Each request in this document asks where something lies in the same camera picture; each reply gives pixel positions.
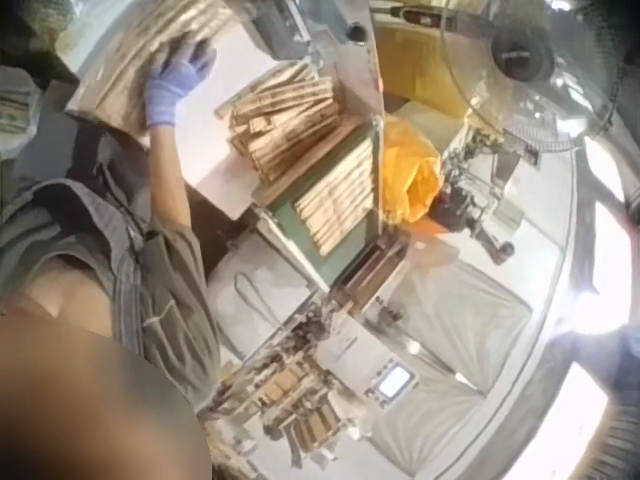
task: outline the fan guard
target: fan guard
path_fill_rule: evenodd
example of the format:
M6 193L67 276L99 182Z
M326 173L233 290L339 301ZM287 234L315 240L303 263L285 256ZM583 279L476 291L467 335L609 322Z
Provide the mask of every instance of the fan guard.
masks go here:
M618 96L621 70L606 22L568 8L489 0L478 12L476 2L448 0L443 11L443 56L470 117L540 152L597 135Z

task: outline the gloved hand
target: gloved hand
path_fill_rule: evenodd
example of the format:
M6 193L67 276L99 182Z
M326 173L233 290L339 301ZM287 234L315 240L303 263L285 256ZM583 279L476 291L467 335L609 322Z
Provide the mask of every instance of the gloved hand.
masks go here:
M207 40L186 39L173 55L168 46L156 52L145 89L148 128L175 125L176 105L209 75L215 59Z

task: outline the bright light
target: bright light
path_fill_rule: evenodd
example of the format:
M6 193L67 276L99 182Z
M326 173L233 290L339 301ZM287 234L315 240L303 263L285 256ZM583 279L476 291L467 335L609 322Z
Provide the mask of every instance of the bright light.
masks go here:
M607 303L598 293L581 293L566 314L571 329L583 335L601 335L617 330L626 323L620 316L612 317Z
M618 200L624 202L622 180L615 160L602 145L589 137L585 138L587 160L591 173L613 193Z
M477 390L476 386L473 385L469 380L467 380L467 377L465 377L461 373L456 373L456 380L459 381L460 383L464 383L465 385L473 388L474 390Z
M631 240L604 205L596 204L595 292L583 292L566 312L572 330L584 335L612 332L631 313Z
M411 380L411 374L404 368L395 367L378 387L387 398L394 398Z
M575 138L586 130L587 120L584 118L558 119L557 125L559 131L568 133L571 137Z
M608 316L628 322L631 313L631 239L601 203L596 203L593 286L607 302Z
M591 106L591 104L589 103L589 100L587 100L583 94L581 94L579 91L574 90L573 88L569 89L569 95L571 96L571 98L573 98L573 100L576 103L579 103L580 105L582 105L583 107L585 107L586 109L588 109L589 111L593 112L593 107Z
M569 3L567 0L551 0L547 3L549 3L549 6L553 10L562 10L563 12L568 12L572 8L571 3Z
M422 345L420 345L419 342L410 340L407 343L407 352L409 352L410 355L418 355L420 353L420 350L422 350Z
M571 477L593 438L607 396L573 364L538 433L505 480L565 480Z

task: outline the machine part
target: machine part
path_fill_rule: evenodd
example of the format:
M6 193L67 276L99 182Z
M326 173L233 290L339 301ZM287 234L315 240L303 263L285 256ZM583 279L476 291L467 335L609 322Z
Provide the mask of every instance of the machine part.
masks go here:
M364 46L369 41L369 32L361 23L354 22L349 25L347 38L355 45Z
M273 0L256 8L252 22L269 55L276 60L299 60L309 54L311 35L296 2Z
M318 345L315 358L357 396L383 412L417 383L410 368L347 314L334 321L331 336Z

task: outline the display screen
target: display screen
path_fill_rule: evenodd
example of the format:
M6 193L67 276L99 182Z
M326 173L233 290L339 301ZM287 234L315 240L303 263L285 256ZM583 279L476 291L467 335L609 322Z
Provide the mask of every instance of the display screen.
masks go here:
M396 365L378 385L378 390L388 399L393 399L411 381L413 375Z

